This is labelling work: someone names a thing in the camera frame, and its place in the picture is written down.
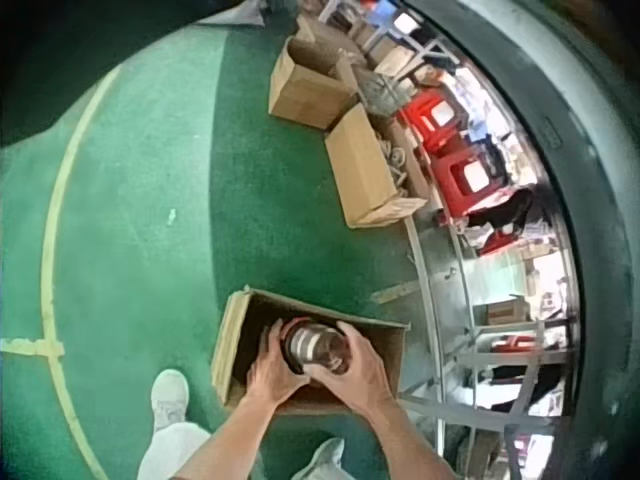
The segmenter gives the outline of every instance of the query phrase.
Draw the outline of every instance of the yellow line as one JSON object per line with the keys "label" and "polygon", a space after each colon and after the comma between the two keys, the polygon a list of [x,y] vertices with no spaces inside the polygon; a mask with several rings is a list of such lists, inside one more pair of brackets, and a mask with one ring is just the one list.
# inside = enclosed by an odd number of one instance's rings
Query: yellow line
{"label": "yellow line", "polygon": [[0,339],[0,351],[2,353],[13,353],[16,355],[59,357],[64,355],[64,346],[58,341],[2,338]]}
{"label": "yellow line", "polygon": [[[47,221],[44,231],[44,242],[42,245],[42,265],[40,270],[40,308],[42,310],[42,328],[44,332],[45,340],[49,342],[57,342],[58,336],[56,333],[56,322],[53,311],[53,267],[56,249],[56,237],[58,235],[58,221],[60,219],[60,211],[62,209],[62,202],[64,200],[64,194],[67,189],[67,183],[69,182],[69,176],[73,169],[73,164],[78,154],[78,147],[80,142],[87,131],[89,123],[93,118],[100,102],[104,98],[107,90],[115,80],[120,71],[120,66],[117,66],[111,70],[104,79],[100,82],[96,91],[93,93],[91,100],[87,104],[80,121],[69,140],[67,150],[64,153],[62,162],[60,163],[60,169],[58,170],[58,176],[56,177],[56,183],[53,186],[53,193],[51,194],[51,201],[49,202],[49,212],[47,214]],[[62,365],[57,356],[49,356],[49,369],[51,370],[51,377],[53,378],[53,385],[58,395],[58,401],[62,407],[64,417],[71,430],[71,435],[78,445],[82,456],[84,457],[89,469],[93,473],[93,476],[99,480],[106,480],[107,474],[100,466],[100,462],[91,450],[87,437],[82,430],[82,426],[78,421],[75,409],[73,408],[73,402],[71,396],[67,390],[66,381],[64,378],[64,371]]]}

